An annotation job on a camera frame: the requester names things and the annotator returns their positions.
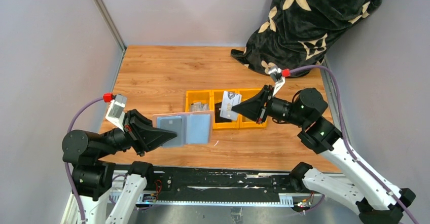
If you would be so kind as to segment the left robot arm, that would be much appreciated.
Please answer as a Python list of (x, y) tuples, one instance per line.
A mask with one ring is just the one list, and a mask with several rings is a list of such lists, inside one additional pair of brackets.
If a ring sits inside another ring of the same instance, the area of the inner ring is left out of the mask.
[(116, 165), (101, 158), (131, 148), (143, 156), (177, 136), (173, 131), (155, 128), (135, 109), (121, 117), (119, 127), (103, 134), (71, 130), (62, 141), (63, 162), (73, 166), (68, 178), (81, 223), (128, 223), (143, 190), (154, 189), (158, 197), (163, 189), (164, 183), (155, 177), (153, 165), (135, 161), (128, 167), (120, 196), (107, 214)]

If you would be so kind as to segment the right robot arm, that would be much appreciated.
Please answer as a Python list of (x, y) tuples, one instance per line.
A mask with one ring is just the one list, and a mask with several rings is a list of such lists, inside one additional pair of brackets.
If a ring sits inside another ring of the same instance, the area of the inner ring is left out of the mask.
[(286, 101), (276, 98), (274, 89), (265, 85), (258, 94), (234, 105), (232, 110), (256, 123), (271, 117), (278, 124), (298, 126), (301, 142), (334, 164), (349, 180), (341, 182), (301, 162), (290, 172), (290, 177), (302, 187), (344, 205), (363, 223), (400, 223), (416, 197), (414, 192), (392, 184), (361, 158), (342, 132), (323, 117), (327, 107), (315, 88), (300, 90), (292, 101)]

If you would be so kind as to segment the beige leather card holder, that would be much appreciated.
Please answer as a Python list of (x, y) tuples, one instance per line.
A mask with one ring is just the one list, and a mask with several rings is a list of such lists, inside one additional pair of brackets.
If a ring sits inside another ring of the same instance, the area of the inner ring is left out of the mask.
[(157, 114), (152, 116), (152, 121), (154, 127), (177, 134), (175, 138), (163, 143), (163, 148), (208, 144), (213, 131), (214, 112), (206, 110)]

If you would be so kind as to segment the silver credit card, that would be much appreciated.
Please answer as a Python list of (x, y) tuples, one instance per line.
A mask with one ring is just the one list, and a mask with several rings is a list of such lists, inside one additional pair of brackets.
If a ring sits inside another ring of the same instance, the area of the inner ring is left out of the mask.
[(220, 108), (220, 117), (231, 121), (237, 121), (239, 113), (233, 111), (233, 106), (241, 102), (242, 95), (235, 92), (224, 91)]

